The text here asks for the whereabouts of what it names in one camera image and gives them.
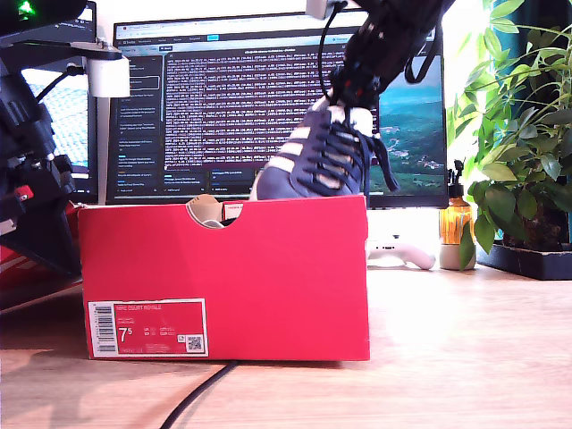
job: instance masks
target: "computer monitor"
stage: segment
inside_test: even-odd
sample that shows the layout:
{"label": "computer monitor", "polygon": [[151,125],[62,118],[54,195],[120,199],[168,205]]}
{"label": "computer monitor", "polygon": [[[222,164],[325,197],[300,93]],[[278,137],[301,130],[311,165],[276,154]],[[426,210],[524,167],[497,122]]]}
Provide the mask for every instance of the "computer monitor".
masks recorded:
{"label": "computer monitor", "polygon": [[[326,84],[365,20],[360,10],[333,20]],[[131,97],[112,100],[107,203],[181,203],[202,193],[247,198],[257,172],[322,95],[324,25],[304,13],[116,23],[114,45],[130,59]],[[446,206],[442,56],[419,86],[399,77],[379,107],[374,132],[386,140],[401,191],[387,192],[373,167],[371,207]]]}
{"label": "computer monitor", "polygon": [[[22,40],[54,42],[95,42],[97,31],[96,3],[88,1],[77,20],[32,29],[0,38],[0,46]],[[46,64],[37,69],[22,71],[32,92],[37,96],[68,63],[81,65],[81,57]],[[58,83],[43,99],[52,117],[56,155],[66,154],[73,165],[76,192],[71,200],[82,203],[97,202],[97,104],[88,95],[88,77],[68,77]]]}

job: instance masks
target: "size number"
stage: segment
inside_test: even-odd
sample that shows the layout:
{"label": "size number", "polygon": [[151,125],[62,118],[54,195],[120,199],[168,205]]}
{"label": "size number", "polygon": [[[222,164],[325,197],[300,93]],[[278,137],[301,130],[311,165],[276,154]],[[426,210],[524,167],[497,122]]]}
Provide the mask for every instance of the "size number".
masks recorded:
{"label": "size number", "polygon": [[119,328],[119,331],[122,333],[121,342],[125,342],[125,335],[133,334],[133,330],[131,328]]}

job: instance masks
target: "qr code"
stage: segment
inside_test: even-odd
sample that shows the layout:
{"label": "qr code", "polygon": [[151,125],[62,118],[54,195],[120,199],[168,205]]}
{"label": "qr code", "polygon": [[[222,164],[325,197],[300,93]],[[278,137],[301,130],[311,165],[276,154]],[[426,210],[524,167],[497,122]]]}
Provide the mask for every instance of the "qr code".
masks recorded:
{"label": "qr code", "polygon": [[187,335],[187,353],[204,353],[205,342],[203,335]]}

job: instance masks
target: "desk surface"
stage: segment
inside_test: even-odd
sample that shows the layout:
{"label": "desk surface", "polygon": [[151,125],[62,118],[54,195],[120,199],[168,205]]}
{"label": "desk surface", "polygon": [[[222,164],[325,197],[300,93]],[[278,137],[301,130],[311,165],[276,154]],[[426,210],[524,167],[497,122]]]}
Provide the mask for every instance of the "desk surface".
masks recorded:
{"label": "desk surface", "polygon": [[[572,427],[572,282],[371,268],[372,358],[248,363],[183,427]],[[222,366],[87,360],[79,293],[0,318],[2,427],[157,428]]]}

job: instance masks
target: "navy sneaker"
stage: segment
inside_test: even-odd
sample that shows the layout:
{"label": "navy sneaker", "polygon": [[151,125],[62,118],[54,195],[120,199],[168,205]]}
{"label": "navy sneaker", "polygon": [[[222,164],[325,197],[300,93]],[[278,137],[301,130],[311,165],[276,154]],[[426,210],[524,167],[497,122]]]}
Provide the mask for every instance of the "navy sneaker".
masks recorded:
{"label": "navy sneaker", "polygon": [[398,189],[387,149],[372,137],[372,128],[372,114],[367,109],[331,105],[308,110],[256,177],[250,200],[353,195],[362,187],[368,197],[374,156],[389,190]]}

